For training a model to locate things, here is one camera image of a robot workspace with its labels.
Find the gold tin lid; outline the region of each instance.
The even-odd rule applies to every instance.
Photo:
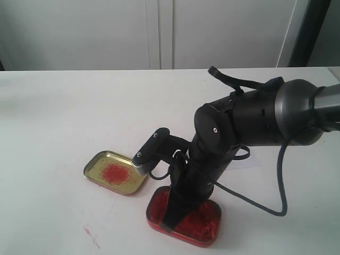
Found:
[[[122,195],[131,195],[144,182],[147,175],[139,175],[131,159],[112,151],[102,151],[84,168],[86,179]]]

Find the white cabinet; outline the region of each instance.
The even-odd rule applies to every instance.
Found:
[[[157,0],[0,0],[0,58],[7,70],[149,69],[153,9]]]
[[[7,70],[288,63],[308,0],[0,0]]]

